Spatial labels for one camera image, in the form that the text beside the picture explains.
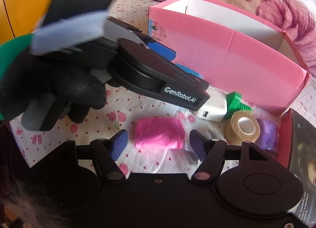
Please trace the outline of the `black gloved hand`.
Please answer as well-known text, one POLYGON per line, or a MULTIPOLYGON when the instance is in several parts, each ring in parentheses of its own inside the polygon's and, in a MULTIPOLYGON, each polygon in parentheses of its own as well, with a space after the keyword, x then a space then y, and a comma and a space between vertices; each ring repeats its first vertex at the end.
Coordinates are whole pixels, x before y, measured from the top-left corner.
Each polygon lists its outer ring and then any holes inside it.
POLYGON ((25 115, 35 100, 56 100, 44 114, 48 123, 36 128, 49 131, 66 107, 75 123, 82 122, 90 108, 101 109, 107 97, 104 83, 90 72, 96 68, 91 53, 52 52, 36 56, 30 52, 32 35, 1 44, 1 119, 12 121, 25 115))

